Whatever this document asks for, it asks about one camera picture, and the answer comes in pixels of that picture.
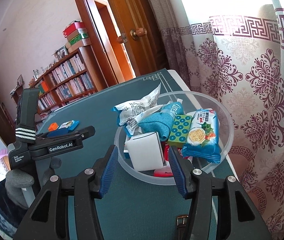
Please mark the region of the orange hexagonal block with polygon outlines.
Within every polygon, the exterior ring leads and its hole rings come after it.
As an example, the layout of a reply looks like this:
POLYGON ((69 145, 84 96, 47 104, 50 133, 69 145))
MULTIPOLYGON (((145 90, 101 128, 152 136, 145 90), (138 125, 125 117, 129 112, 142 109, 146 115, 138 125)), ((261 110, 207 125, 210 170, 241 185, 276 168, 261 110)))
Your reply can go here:
POLYGON ((59 125, 56 122, 53 122, 52 124, 49 125, 48 131, 55 131, 59 128, 59 125))

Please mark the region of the white blue snack packet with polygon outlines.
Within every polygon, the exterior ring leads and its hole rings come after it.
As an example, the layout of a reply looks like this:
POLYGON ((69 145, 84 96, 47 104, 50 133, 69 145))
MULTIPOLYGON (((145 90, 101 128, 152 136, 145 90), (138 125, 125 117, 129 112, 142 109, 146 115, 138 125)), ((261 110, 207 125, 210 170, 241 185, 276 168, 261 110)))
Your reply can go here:
POLYGON ((117 125, 124 127, 129 137, 134 135, 139 123, 149 115, 160 110, 163 105, 158 105, 161 84, 140 100, 129 100, 113 107, 117 112, 117 125))

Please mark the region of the blue cracker snack packet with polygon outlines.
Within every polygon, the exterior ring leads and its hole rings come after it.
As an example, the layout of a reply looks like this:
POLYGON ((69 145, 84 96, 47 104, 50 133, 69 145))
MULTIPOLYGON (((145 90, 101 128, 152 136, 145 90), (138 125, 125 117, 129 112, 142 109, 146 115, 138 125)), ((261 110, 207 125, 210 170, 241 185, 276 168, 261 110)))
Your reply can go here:
POLYGON ((181 153, 183 157, 203 158, 219 164, 219 121, 213 109, 198 109, 192 116, 190 130, 181 153))

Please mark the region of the red balloon glue packet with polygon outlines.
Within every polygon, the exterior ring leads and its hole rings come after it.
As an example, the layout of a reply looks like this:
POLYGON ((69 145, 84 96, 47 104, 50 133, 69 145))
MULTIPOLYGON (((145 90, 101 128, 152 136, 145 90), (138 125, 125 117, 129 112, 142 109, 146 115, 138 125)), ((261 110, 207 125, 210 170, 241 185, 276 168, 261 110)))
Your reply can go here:
POLYGON ((167 142, 161 142, 161 146, 164 156, 164 165, 162 168, 155 169, 153 175, 155 177, 162 177, 162 178, 173 177, 168 157, 170 146, 167 142))

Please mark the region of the green dotted small box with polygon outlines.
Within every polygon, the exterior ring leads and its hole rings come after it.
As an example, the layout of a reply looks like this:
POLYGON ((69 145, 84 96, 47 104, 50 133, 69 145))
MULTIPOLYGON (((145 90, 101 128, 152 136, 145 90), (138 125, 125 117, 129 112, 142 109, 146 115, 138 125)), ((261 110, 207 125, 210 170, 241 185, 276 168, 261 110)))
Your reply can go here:
POLYGON ((170 146, 182 148, 186 143, 188 133, 190 130, 192 116, 190 115, 176 115, 173 126, 167 140, 170 146))

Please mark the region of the blue Curel pouch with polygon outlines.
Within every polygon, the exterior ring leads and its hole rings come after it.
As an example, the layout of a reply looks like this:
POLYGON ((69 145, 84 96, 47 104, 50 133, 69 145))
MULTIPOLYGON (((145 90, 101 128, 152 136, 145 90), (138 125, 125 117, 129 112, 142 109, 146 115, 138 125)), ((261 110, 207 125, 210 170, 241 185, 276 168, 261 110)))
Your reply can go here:
POLYGON ((169 138, 176 115, 182 114, 184 114, 182 103, 179 101, 171 102, 141 120, 139 127, 143 133, 157 132, 160 141, 166 141, 169 138))

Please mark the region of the white medicine box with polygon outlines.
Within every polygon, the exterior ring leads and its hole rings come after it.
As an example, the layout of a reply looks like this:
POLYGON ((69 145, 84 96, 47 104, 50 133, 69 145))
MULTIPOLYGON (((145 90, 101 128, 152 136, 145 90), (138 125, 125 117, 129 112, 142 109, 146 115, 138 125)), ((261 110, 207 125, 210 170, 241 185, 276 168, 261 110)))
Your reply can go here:
POLYGON ((124 141, 124 157, 126 159, 130 159, 132 155, 135 155, 137 153, 137 147, 135 145, 135 142, 131 142, 133 139, 137 139, 141 136, 141 133, 136 133, 132 137, 129 137, 126 135, 125 141, 124 141))

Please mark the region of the wooden bookshelf with books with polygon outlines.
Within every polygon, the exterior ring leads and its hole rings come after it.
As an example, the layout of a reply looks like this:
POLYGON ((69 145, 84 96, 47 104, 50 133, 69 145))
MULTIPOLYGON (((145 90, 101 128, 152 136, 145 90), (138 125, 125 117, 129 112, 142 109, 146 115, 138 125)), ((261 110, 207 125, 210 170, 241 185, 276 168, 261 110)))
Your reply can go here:
POLYGON ((91 46, 77 48, 46 70, 38 88, 38 113, 48 113, 107 87, 91 46))

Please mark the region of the stacked boxes on shelf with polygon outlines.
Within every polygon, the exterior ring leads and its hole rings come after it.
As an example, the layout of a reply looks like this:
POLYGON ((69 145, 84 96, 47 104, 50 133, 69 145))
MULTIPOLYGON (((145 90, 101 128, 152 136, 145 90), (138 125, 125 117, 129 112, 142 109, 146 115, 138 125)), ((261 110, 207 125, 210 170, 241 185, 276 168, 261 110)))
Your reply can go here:
POLYGON ((91 41, 88 31, 83 22, 73 21, 63 30, 63 35, 67 39, 65 47, 71 53, 78 48, 90 46, 91 41))

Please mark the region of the wooden door with knob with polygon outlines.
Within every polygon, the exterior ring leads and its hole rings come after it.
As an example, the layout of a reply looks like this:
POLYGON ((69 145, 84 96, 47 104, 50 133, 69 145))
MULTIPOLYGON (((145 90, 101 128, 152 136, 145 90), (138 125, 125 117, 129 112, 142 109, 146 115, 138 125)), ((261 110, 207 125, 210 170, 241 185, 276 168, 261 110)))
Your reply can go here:
POLYGON ((160 30, 148 0, 108 0, 136 76, 169 68, 160 30))

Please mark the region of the patterned purple white curtain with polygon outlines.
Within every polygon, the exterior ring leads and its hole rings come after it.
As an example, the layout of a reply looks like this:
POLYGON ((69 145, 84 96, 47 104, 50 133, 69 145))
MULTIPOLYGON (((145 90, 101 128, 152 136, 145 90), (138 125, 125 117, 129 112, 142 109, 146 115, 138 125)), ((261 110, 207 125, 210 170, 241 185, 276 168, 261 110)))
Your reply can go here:
POLYGON ((231 114, 239 181, 284 239, 284 0, 149 2, 169 67, 231 114))

